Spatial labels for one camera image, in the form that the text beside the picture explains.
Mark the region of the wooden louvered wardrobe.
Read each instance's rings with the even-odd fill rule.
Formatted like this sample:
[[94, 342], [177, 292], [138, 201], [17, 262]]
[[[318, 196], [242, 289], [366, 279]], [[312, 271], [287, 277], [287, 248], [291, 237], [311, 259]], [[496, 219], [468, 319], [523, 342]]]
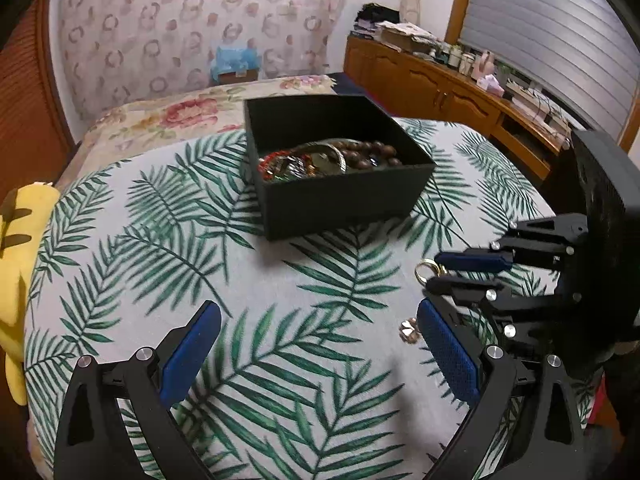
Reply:
[[76, 152], [56, 88], [50, 0], [34, 0], [1, 51], [0, 186], [54, 182]]

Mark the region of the floral bed quilt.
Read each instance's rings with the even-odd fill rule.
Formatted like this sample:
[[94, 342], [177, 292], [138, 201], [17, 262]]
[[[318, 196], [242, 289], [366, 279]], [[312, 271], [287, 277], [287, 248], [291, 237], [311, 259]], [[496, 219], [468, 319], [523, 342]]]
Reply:
[[64, 191], [76, 180], [119, 160], [154, 148], [244, 128], [243, 102], [267, 96], [333, 94], [329, 75], [288, 76], [242, 84], [223, 84], [176, 96], [115, 107], [86, 132], [55, 187]]

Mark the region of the stack of papers and clothes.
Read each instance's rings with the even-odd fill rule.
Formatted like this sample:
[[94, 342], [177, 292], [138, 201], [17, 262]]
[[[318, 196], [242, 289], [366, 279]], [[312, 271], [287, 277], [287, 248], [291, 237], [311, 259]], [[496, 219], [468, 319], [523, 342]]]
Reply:
[[409, 53], [429, 54], [440, 45], [431, 32], [418, 25], [402, 22], [397, 10], [377, 3], [366, 3], [359, 10], [350, 34]]

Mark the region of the pink tissue box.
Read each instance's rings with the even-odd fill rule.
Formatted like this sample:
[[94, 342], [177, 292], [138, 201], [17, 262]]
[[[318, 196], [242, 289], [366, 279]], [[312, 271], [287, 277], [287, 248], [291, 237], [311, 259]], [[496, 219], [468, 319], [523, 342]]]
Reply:
[[504, 95], [504, 89], [494, 74], [481, 76], [477, 79], [476, 85], [492, 96], [502, 98]]

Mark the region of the blue wrapped cardboard box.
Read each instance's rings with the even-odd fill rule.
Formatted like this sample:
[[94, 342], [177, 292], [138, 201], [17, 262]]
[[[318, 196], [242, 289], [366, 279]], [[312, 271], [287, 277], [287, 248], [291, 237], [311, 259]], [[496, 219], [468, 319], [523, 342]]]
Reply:
[[210, 76], [214, 84], [255, 81], [259, 72], [260, 59], [254, 48], [218, 47], [213, 61], [210, 62]]

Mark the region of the navy blue bed sheet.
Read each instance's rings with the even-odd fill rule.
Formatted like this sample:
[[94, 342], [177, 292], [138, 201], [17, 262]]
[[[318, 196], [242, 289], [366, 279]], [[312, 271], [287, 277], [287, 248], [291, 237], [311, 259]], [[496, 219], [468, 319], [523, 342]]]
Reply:
[[332, 73], [328, 77], [332, 81], [332, 90], [339, 96], [367, 96], [370, 98], [369, 92], [356, 84], [347, 74]]

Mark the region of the yellow plush toy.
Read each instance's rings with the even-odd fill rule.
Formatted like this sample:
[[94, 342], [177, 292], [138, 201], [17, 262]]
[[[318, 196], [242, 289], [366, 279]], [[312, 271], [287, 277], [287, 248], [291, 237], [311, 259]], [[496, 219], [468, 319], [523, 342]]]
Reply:
[[1, 347], [14, 402], [27, 404], [23, 370], [27, 297], [40, 240], [60, 192], [35, 182], [8, 193], [1, 204]]

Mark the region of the wooden sideboard cabinet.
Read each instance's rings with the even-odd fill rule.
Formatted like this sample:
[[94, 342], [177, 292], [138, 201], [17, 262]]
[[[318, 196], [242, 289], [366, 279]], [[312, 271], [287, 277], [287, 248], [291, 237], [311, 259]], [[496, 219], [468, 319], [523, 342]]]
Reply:
[[446, 66], [350, 36], [344, 73], [392, 115], [472, 128], [511, 154], [539, 183], [559, 161], [561, 148], [534, 122]]

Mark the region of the palm leaf print cloth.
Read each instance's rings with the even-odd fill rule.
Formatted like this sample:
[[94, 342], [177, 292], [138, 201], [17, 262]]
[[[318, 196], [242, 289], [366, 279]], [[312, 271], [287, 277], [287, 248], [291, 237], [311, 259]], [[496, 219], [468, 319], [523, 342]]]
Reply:
[[485, 246], [550, 206], [469, 128], [406, 119], [431, 181], [402, 221], [270, 242], [242, 130], [157, 148], [73, 183], [29, 293], [25, 375], [50, 471], [81, 356], [129, 358], [206, 300], [222, 329], [175, 419], [219, 479], [420, 479], [468, 408], [399, 326], [416, 264]]

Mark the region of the grey window blind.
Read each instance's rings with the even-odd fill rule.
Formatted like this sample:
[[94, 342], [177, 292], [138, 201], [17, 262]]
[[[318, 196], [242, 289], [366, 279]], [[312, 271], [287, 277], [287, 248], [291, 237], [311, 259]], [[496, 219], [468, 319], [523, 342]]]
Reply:
[[460, 39], [492, 52], [617, 138], [639, 81], [639, 50], [606, 0], [469, 0]]

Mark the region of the pink circle pattern curtain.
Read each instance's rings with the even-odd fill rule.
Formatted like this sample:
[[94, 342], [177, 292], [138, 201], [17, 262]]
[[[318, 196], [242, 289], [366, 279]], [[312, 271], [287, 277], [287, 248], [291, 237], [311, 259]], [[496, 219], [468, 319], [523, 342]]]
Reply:
[[346, 0], [60, 0], [60, 46], [79, 117], [204, 89], [222, 50], [250, 49], [259, 75], [326, 71]]

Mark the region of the small rose gold earring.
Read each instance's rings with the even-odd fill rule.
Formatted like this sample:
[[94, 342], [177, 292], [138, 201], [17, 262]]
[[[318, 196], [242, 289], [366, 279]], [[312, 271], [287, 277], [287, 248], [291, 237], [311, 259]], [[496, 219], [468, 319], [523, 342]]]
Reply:
[[421, 339], [421, 333], [416, 318], [407, 318], [399, 325], [399, 337], [406, 344], [416, 344]]

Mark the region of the black jewelry box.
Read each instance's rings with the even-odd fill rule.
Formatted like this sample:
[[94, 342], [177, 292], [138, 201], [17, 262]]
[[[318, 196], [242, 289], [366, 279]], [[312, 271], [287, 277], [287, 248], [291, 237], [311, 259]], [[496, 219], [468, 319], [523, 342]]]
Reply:
[[268, 240], [404, 218], [436, 167], [366, 96], [251, 99], [244, 116]]

